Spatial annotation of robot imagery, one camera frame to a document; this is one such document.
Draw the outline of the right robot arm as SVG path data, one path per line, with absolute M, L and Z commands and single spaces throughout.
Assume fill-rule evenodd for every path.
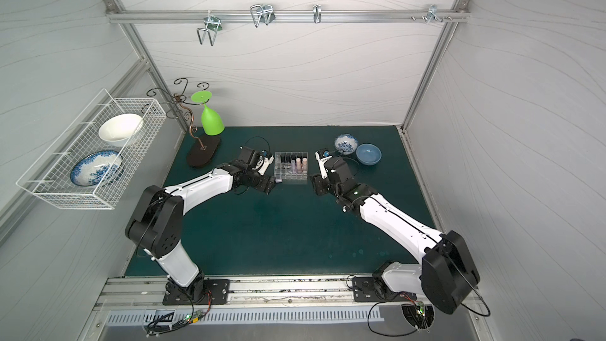
M 376 189 L 356 180 L 344 158 L 315 152 L 320 173 L 311 177 L 318 196 L 331 194 L 344 212 L 359 216 L 404 247 L 420 264 L 393 261 L 375 271 L 380 293 L 423 294 L 445 314 L 453 314 L 481 281 L 465 239 L 451 230 L 428 227 L 391 204 Z

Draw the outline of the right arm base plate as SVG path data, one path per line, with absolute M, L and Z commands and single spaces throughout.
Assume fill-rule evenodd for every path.
M 372 276 L 349 275 L 346 286 L 356 302 L 416 302 L 418 299 L 415 293 L 392 291 L 381 279 Z

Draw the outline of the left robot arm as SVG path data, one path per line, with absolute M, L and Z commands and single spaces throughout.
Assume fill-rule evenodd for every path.
M 147 187 L 126 225 L 126 238 L 156 261 L 172 284 L 188 290 L 199 287 L 203 274 L 181 241 L 185 216 L 198 205 L 241 186 L 269 194 L 276 185 L 276 179 L 267 174 L 273 162 L 269 152 L 242 147 L 236 159 L 197 178 L 173 186 Z

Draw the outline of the clear acrylic lipstick organizer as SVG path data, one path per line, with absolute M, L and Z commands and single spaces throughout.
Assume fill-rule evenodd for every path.
M 277 183 L 305 185 L 308 182 L 309 153 L 276 152 L 274 176 Z

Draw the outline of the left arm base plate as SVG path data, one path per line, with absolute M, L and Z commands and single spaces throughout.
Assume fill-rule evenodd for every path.
M 189 304 L 225 305 L 230 291 L 229 279 L 198 279 L 188 287 L 180 287 L 169 279 L 163 297 L 164 306 L 185 306 Z

